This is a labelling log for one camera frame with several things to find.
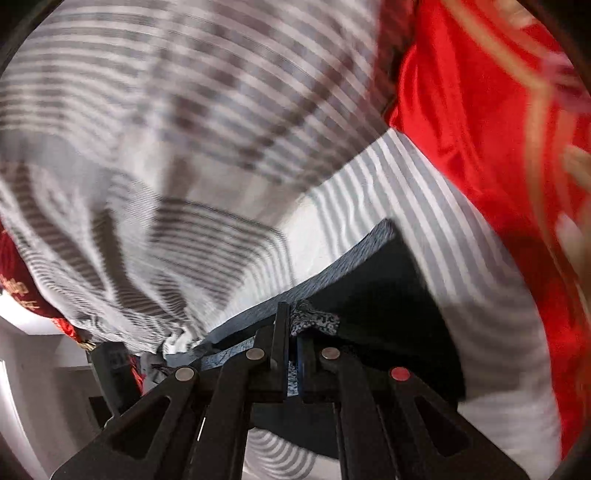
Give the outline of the grey striped duvet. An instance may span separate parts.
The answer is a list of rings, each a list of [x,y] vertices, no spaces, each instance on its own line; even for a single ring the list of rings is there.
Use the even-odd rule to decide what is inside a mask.
[[[412,2],[1,10],[1,219],[94,341],[187,351],[380,220]]]

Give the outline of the red embroidered cushion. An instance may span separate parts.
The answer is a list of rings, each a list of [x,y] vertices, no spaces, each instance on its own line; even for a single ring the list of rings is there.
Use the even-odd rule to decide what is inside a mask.
[[[590,96],[564,47],[516,1],[421,1],[388,120],[513,257],[571,449],[590,417]]]

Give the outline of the small red cushion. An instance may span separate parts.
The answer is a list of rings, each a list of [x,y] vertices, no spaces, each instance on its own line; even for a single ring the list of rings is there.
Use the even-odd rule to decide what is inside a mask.
[[[82,345],[78,330],[38,290],[8,231],[1,226],[1,287],[25,310],[50,319],[67,337]]]

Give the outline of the black pants blue patterned stripe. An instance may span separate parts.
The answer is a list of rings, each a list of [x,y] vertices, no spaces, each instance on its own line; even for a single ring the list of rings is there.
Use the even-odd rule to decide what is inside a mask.
[[[273,322],[280,302],[307,300],[339,318],[335,344],[375,370],[405,367],[452,407],[466,398],[459,353],[402,233],[386,219],[329,267],[230,318],[170,367],[235,346]]]

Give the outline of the white grey striped bedsheet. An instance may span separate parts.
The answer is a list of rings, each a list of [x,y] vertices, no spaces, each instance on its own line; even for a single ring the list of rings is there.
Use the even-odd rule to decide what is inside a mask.
[[[320,272],[381,220],[401,229],[459,349],[461,412],[534,479],[561,456],[549,347],[511,255],[477,209],[389,130],[307,194],[263,202],[287,247],[245,290],[253,306]]]

